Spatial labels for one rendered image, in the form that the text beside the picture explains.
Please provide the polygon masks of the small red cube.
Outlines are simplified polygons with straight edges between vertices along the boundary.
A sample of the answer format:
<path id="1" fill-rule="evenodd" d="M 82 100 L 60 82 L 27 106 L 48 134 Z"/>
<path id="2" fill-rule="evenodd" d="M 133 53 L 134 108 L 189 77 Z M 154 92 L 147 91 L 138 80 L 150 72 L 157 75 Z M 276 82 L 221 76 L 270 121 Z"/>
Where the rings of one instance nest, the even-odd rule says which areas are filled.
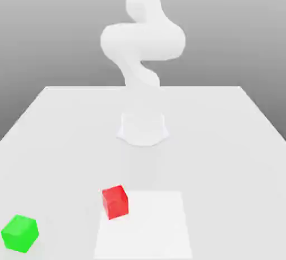
<path id="1" fill-rule="evenodd" d="M 103 189 L 102 202 L 109 220 L 129 213 L 128 196 L 122 185 Z"/>

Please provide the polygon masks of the small green cube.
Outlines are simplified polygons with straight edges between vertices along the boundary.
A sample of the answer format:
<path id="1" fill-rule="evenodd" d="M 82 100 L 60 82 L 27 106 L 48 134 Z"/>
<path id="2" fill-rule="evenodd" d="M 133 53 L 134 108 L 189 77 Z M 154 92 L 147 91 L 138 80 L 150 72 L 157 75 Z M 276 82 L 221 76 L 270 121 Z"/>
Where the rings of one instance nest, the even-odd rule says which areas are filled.
<path id="1" fill-rule="evenodd" d="M 16 252 L 27 253 L 39 236 L 33 218 L 16 214 L 1 230 L 4 246 Z"/>

